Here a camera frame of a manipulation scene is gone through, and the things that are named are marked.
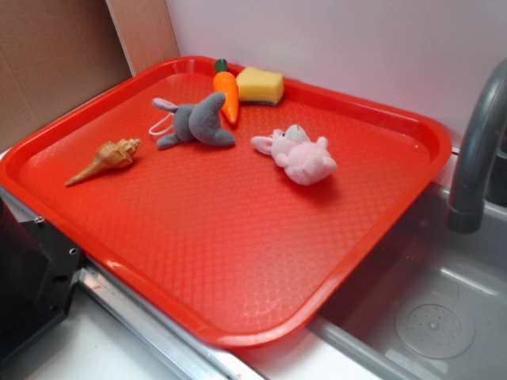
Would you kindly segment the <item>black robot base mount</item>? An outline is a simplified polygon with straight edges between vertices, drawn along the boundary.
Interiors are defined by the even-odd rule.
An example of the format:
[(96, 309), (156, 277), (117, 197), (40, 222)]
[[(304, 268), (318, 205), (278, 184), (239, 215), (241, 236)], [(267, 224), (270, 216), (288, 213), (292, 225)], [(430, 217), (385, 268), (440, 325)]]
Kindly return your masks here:
[(1, 363), (68, 315), (82, 249), (49, 222), (19, 222), (1, 202)]

